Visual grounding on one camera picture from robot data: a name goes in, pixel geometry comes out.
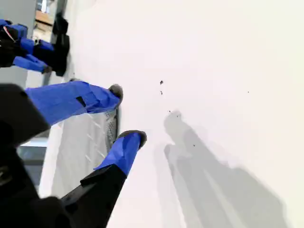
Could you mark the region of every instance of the blue robot part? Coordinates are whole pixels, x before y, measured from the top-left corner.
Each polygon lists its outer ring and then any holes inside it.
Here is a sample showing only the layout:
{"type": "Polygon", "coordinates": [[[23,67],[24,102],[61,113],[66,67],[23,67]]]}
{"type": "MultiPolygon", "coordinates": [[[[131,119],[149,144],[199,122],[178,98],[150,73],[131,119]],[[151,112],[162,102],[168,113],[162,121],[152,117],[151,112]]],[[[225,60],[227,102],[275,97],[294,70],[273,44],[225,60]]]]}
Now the blue robot part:
{"type": "Polygon", "coordinates": [[[6,20],[0,19],[0,26],[6,26],[8,22],[6,20]]]}
{"type": "Polygon", "coordinates": [[[108,155],[95,170],[115,164],[128,176],[137,151],[145,144],[147,135],[140,131],[122,133],[112,145],[108,155]]]}
{"type": "Polygon", "coordinates": [[[26,50],[31,55],[34,52],[34,45],[35,45],[35,42],[31,39],[22,38],[20,41],[21,48],[26,50]]]}
{"type": "MultiPolygon", "coordinates": [[[[49,51],[55,51],[54,46],[51,43],[45,42],[43,40],[38,41],[39,48],[49,51]]],[[[35,42],[31,39],[22,38],[20,40],[20,46],[22,49],[26,50],[29,54],[33,54],[35,42]]]]}
{"type": "Polygon", "coordinates": [[[13,37],[14,40],[26,38],[28,35],[28,27],[21,24],[6,25],[5,30],[13,37]]]}
{"type": "Polygon", "coordinates": [[[26,57],[16,56],[13,61],[13,64],[21,68],[35,70],[39,72],[43,72],[45,67],[47,66],[44,62],[32,55],[26,55],[26,57]]]}
{"type": "Polygon", "coordinates": [[[114,110],[120,99],[107,89],[74,81],[25,90],[49,125],[73,115],[114,110]]]}
{"type": "Polygon", "coordinates": [[[49,50],[49,51],[55,51],[54,46],[51,43],[48,43],[44,40],[39,40],[40,48],[49,50]]]}

